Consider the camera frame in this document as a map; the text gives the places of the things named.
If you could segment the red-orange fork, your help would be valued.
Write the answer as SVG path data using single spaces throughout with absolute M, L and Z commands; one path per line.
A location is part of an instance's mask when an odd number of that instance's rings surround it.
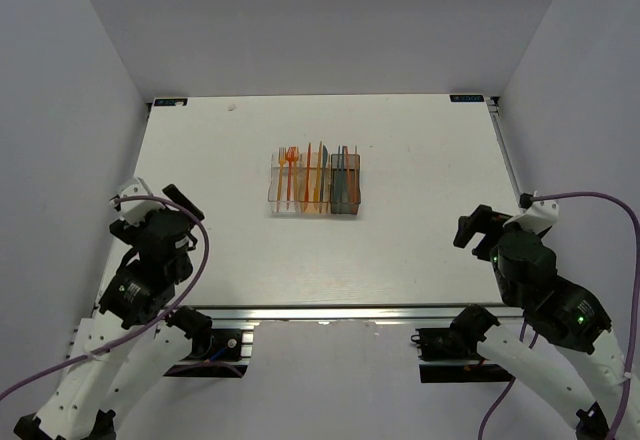
M 297 160 L 297 148 L 295 146 L 289 147 L 285 154 L 285 160 L 288 167 L 287 172 L 287 201 L 291 200 L 292 195 L 292 177 L 293 167 Z

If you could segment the red-orange knife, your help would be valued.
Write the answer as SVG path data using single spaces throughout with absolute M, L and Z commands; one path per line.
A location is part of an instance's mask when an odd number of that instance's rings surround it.
M 313 149 L 312 149 L 311 142 L 309 142 L 308 149 L 307 149 L 307 157 L 306 157 L 306 167 L 305 167 L 305 184 L 304 184 L 304 188 L 305 188 L 305 190 L 304 190 L 304 209 L 305 210 L 308 208 L 308 204 L 309 204 L 309 201 L 310 201 L 309 186 L 310 186 L 312 158 L 313 158 Z

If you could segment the yellow-orange knife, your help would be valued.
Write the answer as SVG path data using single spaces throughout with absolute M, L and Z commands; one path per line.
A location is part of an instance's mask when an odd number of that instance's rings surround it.
M 314 192 L 313 192 L 313 202 L 317 205 L 319 204 L 319 192 L 320 192 L 320 179 L 321 179 L 321 157 L 322 157 L 322 146 L 323 142 L 320 141 L 317 154 L 316 154 L 316 173 L 314 180 Z

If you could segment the blue chopstick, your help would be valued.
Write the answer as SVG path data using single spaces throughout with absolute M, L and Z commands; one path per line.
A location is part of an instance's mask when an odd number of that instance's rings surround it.
M 335 171 L 333 175 L 334 180 L 334 202 L 340 203 L 343 196 L 343 153 L 344 149 L 342 146 L 338 147 L 338 152 L 336 154 L 335 161 Z
M 342 188 L 341 188 L 341 203 L 346 204 L 347 203 L 347 198 L 346 198 L 346 172 L 344 170 L 344 156 L 343 156 L 343 146 L 342 146 L 342 151 L 341 151 L 341 172 L 342 172 Z

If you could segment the blue knife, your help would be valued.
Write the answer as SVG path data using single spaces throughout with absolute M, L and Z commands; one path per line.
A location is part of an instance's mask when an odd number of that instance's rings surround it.
M 326 171 L 329 162 L 329 153 L 328 149 L 325 145 L 322 146 L 322 157 L 321 157 L 321 179 L 320 179 L 320 192 L 319 192 L 319 201 L 321 205 L 324 203 L 324 191 L 325 191 L 325 183 L 326 183 Z

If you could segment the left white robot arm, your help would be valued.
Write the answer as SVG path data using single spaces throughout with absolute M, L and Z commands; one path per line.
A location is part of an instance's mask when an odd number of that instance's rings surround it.
M 203 273 L 189 257 L 203 212 L 175 185 L 157 197 L 138 178 L 111 204 L 119 218 L 110 233 L 129 249 L 98 301 L 83 354 L 64 362 L 52 397 L 17 421 L 20 439 L 114 439 L 171 367 L 210 350 L 211 319 L 175 293 Z

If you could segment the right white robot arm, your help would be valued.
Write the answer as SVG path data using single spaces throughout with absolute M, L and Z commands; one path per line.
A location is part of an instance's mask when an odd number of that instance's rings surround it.
M 518 308 L 526 324 L 571 364 L 582 383 L 518 340 L 486 309 L 471 305 L 452 322 L 451 344 L 461 357 L 481 355 L 535 391 L 580 439 L 639 436 L 639 379 L 634 370 L 638 326 L 622 348 L 602 303 L 587 288 L 562 277 L 544 235 L 556 224 L 559 205 L 549 197 L 521 200 L 518 215 L 478 206 L 458 220 L 453 244 L 464 248 L 481 235 L 473 255 L 492 267 L 502 302 Z

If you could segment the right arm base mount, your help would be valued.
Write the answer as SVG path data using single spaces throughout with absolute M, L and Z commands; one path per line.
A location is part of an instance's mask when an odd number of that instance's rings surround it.
M 418 349 L 422 384 L 503 383 L 514 377 L 482 357 L 477 345 L 498 318 L 480 305 L 469 305 L 448 327 L 419 328 L 411 336 Z

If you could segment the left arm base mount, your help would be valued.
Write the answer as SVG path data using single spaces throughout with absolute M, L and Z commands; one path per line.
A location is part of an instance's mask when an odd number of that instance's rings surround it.
M 191 350 L 165 377 L 240 379 L 246 374 L 252 345 L 248 327 L 215 326 L 211 317 L 191 307 L 179 308 L 167 320 L 185 332 Z

